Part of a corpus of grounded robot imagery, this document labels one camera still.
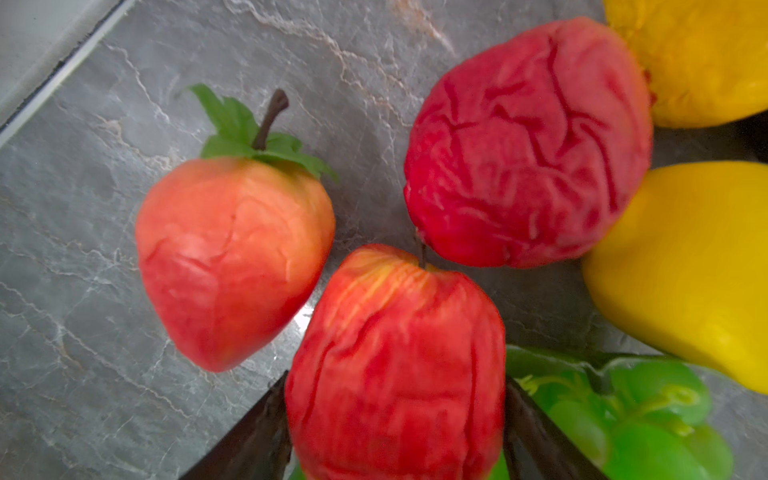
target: plastic fruit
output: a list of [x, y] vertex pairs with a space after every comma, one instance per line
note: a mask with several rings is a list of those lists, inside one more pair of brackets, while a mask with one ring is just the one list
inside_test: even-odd
[[485, 480], [502, 450], [505, 329], [467, 276], [384, 245], [331, 276], [286, 381], [313, 480]]
[[650, 166], [650, 94], [616, 33], [587, 18], [525, 31], [432, 88], [404, 194], [422, 240], [469, 266], [576, 258]]
[[270, 342], [312, 293], [336, 220], [318, 177], [332, 171], [270, 133], [287, 107], [278, 91], [262, 130], [234, 98], [192, 87], [217, 134], [147, 193], [136, 219], [144, 288], [189, 360], [222, 372]]
[[765, 0], [604, 0], [649, 72], [660, 127], [711, 127], [768, 108]]
[[597, 308], [637, 339], [768, 393], [768, 165], [652, 170], [583, 259]]

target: fruit stem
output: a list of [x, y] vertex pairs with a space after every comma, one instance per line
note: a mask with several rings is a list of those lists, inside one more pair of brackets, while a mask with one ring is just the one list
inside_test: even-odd
[[419, 268], [427, 267], [427, 246], [426, 243], [419, 237], [419, 232], [413, 233], [413, 238], [416, 240], [416, 251], [418, 251]]
[[275, 93], [272, 94], [270, 105], [266, 108], [266, 113], [264, 114], [264, 120], [261, 122], [259, 133], [253, 140], [253, 145], [251, 145], [254, 150], [266, 150], [266, 137], [270, 134], [272, 123], [274, 123], [277, 115], [288, 108], [288, 106], [288, 95], [286, 95], [286, 92], [283, 91], [282, 88], [275, 90]]

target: apple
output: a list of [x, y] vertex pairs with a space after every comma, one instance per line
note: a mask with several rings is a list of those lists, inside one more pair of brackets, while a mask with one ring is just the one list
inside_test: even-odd
[[650, 167], [651, 96], [624, 40], [550, 22], [443, 75], [410, 133], [403, 194], [419, 236], [469, 266], [577, 258]]
[[178, 350], [223, 372], [274, 339], [317, 284], [336, 228], [319, 176], [333, 171], [298, 139], [269, 133], [283, 91], [259, 129], [236, 99], [191, 89], [218, 132], [147, 192], [138, 266]]
[[318, 302], [285, 387], [314, 480], [480, 480], [498, 461], [505, 328], [466, 275], [381, 244], [353, 251]]

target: orange-red fruit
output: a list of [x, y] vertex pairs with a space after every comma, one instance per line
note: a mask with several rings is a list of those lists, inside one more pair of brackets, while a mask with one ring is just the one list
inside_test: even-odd
[[504, 364], [502, 319], [467, 276], [360, 247], [331, 277], [286, 381], [303, 471], [486, 478], [502, 447]]
[[307, 301], [335, 228], [323, 185], [298, 165], [187, 161], [150, 189], [136, 219], [144, 288], [179, 351], [222, 372]]

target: yellow lemon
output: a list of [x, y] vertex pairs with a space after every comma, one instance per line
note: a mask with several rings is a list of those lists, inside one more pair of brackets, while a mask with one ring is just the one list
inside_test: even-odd
[[709, 127], [768, 109], [767, 0], [604, 0], [650, 73], [660, 127]]

